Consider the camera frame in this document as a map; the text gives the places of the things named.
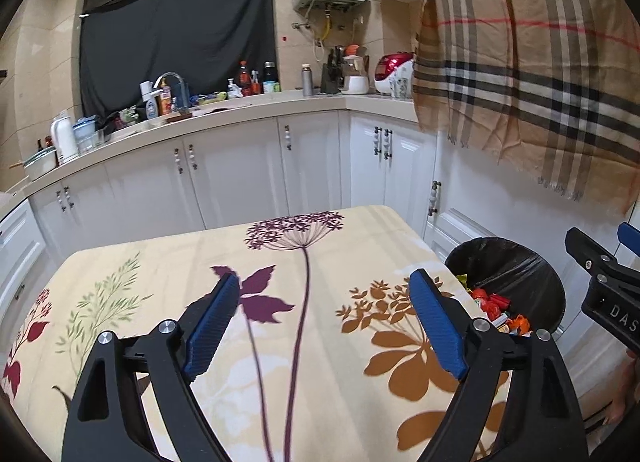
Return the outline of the person's right hand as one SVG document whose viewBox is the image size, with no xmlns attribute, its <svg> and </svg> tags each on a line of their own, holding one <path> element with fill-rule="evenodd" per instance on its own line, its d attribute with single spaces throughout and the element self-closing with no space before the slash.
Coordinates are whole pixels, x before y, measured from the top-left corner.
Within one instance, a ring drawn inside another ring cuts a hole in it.
<svg viewBox="0 0 640 462">
<path fill-rule="evenodd" d="M 623 370 L 618 378 L 617 390 L 605 415 L 606 424 L 622 421 L 631 401 L 639 401 L 639 358 L 635 352 L 626 350 L 628 360 L 622 364 Z"/>
</svg>

